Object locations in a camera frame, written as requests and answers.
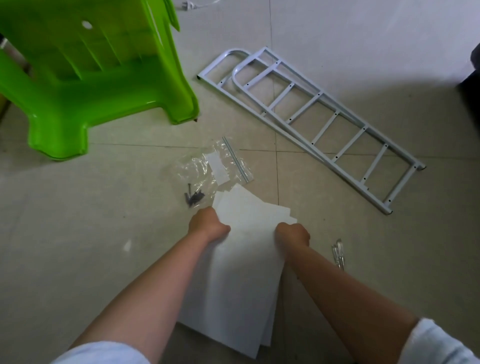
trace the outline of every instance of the green plastic stool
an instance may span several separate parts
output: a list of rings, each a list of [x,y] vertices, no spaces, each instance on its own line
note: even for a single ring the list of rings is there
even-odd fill
[[[87,153],[87,128],[162,107],[195,119],[170,24],[170,0],[0,0],[0,33],[33,67],[0,51],[0,93],[28,116],[28,143],[55,160]]]

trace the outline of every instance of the forearm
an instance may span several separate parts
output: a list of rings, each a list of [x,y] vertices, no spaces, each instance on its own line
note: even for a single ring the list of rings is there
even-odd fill
[[[72,347],[94,341],[126,343],[156,363],[167,344],[183,296],[208,238],[189,234],[128,285]]]
[[[287,262],[360,363],[397,363],[418,319],[366,287],[313,249],[286,244]]]

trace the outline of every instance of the metal crossbar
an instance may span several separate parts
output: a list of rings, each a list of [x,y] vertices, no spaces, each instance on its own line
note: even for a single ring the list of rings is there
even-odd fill
[[[241,54],[245,56],[246,58],[240,62],[231,72],[231,74],[228,74],[225,76],[218,84],[214,83],[211,81],[208,77],[207,74],[212,71],[225,57],[227,57],[230,54]],[[263,53],[266,53],[267,55],[271,56],[274,59],[273,64],[269,64],[265,62],[264,60],[260,59],[260,55]],[[252,62],[259,62],[263,66],[265,66],[265,70],[262,71],[260,74],[255,76],[253,79],[248,81],[246,84],[242,85],[240,82],[236,79],[236,75],[248,64]],[[283,72],[281,72],[278,68],[279,66],[283,66],[286,68],[290,73],[292,73],[297,79],[292,78],[290,75],[287,75]],[[276,97],[276,99],[270,104],[270,105],[265,105],[262,101],[260,101],[258,98],[256,98],[250,91],[249,89],[261,81],[262,78],[267,77],[269,74],[274,74],[281,78],[282,80],[288,82],[288,86]],[[365,120],[361,119],[357,115],[355,115],[351,110],[346,108],[344,105],[342,105],[340,102],[336,101],[332,96],[330,96],[327,92],[322,90],[320,87],[315,85],[311,80],[303,76],[300,72],[298,72],[294,67],[290,66],[287,62],[285,62],[283,59],[281,59],[278,55],[276,55],[272,50],[269,48],[265,47],[260,49],[258,52],[254,54],[250,54],[248,51],[244,49],[229,49],[222,53],[220,56],[218,56],[211,64],[209,64],[203,71],[201,71],[197,77],[199,79],[202,79],[206,82],[208,82],[210,85],[215,87],[218,91],[235,101],[237,104],[240,106],[244,107],[246,110],[248,110],[250,113],[252,113],[254,116],[256,116],[258,119],[260,119],[262,122],[270,126],[272,129],[274,129],[276,132],[279,134],[283,135],[286,137],[288,140],[290,140],[293,144],[296,146],[300,147],[303,149],[305,152],[307,152],[309,155],[317,159],[318,161],[324,163],[328,168],[333,170],[336,174],[338,174],[341,178],[343,178],[345,181],[347,181],[352,187],[354,187],[361,195],[363,195],[366,199],[368,199],[370,202],[372,202],[377,208],[379,208],[382,212],[385,214],[390,214],[392,212],[392,209],[390,208],[390,204],[392,203],[393,199],[398,195],[400,190],[403,188],[403,186],[407,183],[407,181],[410,179],[410,177],[413,175],[413,173],[416,170],[421,170],[425,168],[425,165],[420,162],[418,159],[413,157],[409,152],[395,144],[392,140],[387,138],[385,135],[383,135],[381,132],[379,132],[377,129],[375,129],[373,126],[368,124]],[[248,96],[255,104],[257,104],[263,111],[262,113],[258,113],[254,109],[252,109],[250,106],[246,105],[244,102],[233,96],[230,92],[226,91],[223,86],[225,85],[226,82],[229,80],[232,80],[235,86],[242,91],[246,96]],[[302,106],[298,111],[296,111],[291,117],[289,117],[287,120],[283,120],[281,117],[279,117],[275,112],[274,112],[274,107],[281,102],[281,100],[288,94],[288,92],[296,87],[303,93],[307,94],[308,96],[311,97],[311,99],[304,105]],[[292,128],[291,124],[302,114],[304,113],[309,107],[311,107],[314,103],[320,102],[321,104],[327,106],[329,109],[332,110],[333,115],[332,117],[327,121],[327,123],[323,126],[323,128],[320,130],[320,132],[314,137],[313,140],[308,141],[305,139],[300,133],[298,133],[294,128]],[[266,118],[267,114],[273,118],[274,120],[270,120]],[[324,154],[322,151],[320,151],[316,146],[316,142],[320,139],[320,137],[325,133],[327,128],[335,121],[337,116],[342,116],[349,122],[353,123],[357,127],[359,127],[358,133],[339,151],[339,153],[334,156],[332,159],[330,159],[326,154]],[[368,170],[365,172],[365,175],[360,181],[357,181],[355,178],[353,178],[351,175],[349,175],[346,171],[344,171],[341,167],[339,167],[336,164],[336,161],[346,152],[348,148],[351,147],[351,145],[363,134],[367,133],[374,137],[375,139],[379,140],[381,143],[383,143],[382,149],[378,153],[378,155],[375,157],[375,160],[373,163],[370,165]],[[388,195],[388,197],[384,200],[381,201],[379,198],[374,196],[368,189],[368,187],[365,185],[368,177],[372,173],[372,171],[375,169],[376,165],[378,164],[379,160],[385,153],[387,149],[391,149],[394,151],[397,155],[402,157],[405,161],[407,161],[410,165],[410,169],[404,174],[404,176],[401,178],[401,180],[395,185],[391,193]]]

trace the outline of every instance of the hand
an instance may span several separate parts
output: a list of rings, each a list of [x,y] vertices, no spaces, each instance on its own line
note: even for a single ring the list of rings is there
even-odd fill
[[[287,244],[310,245],[310,234],[302,224],[288,225],[280,222],[275,229],[275,240],[283,246]]]
[[[197,232],[204,234],[209,243],[223,238],[230,229],[229,225],[222,224],[218,220],[215,209],[211,206],[198,210],[188,224],[189,234]]]

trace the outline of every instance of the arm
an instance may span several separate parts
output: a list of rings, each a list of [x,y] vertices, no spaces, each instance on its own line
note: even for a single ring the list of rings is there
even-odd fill
[[[202,251],[229,231],[212,207],[199,210],[188,234],[115,297],[71,348],[95,341],[121,342],[157,363]]]
[[[352,357],[359,363],[397,363],[419,319],[311,249],[310,235],[302,225],[280,223],[276,239]]]

